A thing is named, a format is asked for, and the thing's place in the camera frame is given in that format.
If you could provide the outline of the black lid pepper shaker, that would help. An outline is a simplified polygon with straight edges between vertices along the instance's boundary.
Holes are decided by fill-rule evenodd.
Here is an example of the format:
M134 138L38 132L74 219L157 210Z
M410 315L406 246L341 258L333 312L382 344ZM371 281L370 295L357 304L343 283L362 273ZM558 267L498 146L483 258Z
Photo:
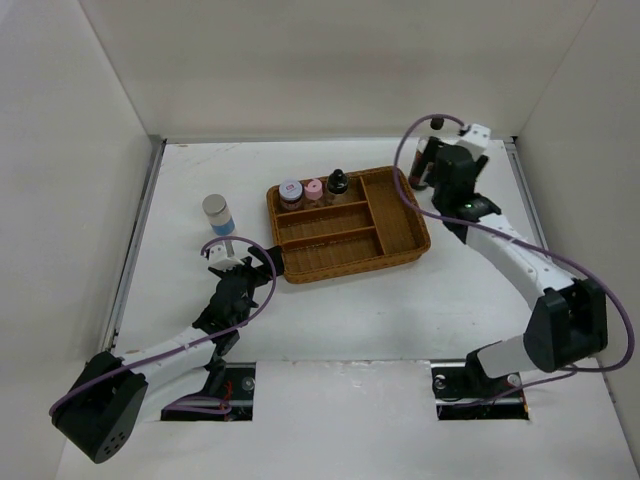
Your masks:
M325 200L328 205L338 205L349 189L349 177L341 169L335 169L326 180Z

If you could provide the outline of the sago jar blue label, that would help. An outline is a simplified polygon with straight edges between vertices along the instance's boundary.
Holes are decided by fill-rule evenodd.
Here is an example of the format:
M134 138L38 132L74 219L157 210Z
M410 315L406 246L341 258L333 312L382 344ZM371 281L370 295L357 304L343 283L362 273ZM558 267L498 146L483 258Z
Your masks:
M202 201L202 208L216 236L231 236L235 234L235 222L227 201L222 195L208 195Z

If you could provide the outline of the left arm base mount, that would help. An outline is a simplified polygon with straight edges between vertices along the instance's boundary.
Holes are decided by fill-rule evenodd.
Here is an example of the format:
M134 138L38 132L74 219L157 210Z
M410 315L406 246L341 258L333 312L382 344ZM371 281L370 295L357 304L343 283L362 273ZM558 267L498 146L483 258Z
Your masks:
M173 407L161 410L164 422L243 422L253 419L256 389L255 362L227 363L219 360L205 368L208 373L199 391L182 394Z

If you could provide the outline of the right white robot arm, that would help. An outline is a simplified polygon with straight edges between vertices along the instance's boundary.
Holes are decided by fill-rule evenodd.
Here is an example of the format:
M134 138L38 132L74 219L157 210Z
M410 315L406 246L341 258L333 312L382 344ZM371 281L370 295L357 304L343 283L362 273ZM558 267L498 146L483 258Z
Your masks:
M603 350L608 343L605 292L592 279L578 279L525 248L501 209L475 190L488 162L463 142L430 137L418 159L445 227L481 254L516 288L531 310L523 334L470 352L451 377L470 397L489 395L511 374L552 373Z

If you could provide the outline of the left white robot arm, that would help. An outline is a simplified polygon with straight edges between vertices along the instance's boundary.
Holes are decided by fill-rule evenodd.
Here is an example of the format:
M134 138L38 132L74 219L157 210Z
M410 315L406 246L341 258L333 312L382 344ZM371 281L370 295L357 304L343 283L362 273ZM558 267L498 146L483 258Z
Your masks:
M256 289L276 286L284 272L283 250L255 242L248 256L226 269L211 267L217 285L208 305L183 332L159 345L116 356L96 354L69 392L54 403L53 426L93 463L118 453L138 423L144 404L169 383L190 374L190 386L206 399L224 387L223 357L237 343L241 328L265 306Z

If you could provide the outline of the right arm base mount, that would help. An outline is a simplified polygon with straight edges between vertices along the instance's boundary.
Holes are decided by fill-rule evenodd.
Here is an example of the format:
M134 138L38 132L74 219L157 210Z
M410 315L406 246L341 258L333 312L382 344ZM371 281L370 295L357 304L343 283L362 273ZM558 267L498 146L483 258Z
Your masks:
M527 420L521 373L532 366L520 336L481 347L463 359L432 361L438 419Z

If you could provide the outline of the sauce jar white lid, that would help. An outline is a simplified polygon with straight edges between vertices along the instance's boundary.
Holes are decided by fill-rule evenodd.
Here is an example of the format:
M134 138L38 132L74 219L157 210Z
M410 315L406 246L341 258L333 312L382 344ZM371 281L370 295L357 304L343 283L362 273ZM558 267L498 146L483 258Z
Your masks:
M297 211L303 202L304 188L298 180L285 180L278 188L279 202L283 211Z

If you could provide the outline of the pink lid spice shaker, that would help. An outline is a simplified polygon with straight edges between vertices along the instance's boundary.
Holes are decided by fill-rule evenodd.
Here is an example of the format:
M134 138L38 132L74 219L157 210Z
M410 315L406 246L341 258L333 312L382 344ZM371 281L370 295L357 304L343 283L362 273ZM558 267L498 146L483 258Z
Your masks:
M319 179L311 179L304 185L304 202L306 208L317 208L323 201L323 183Z

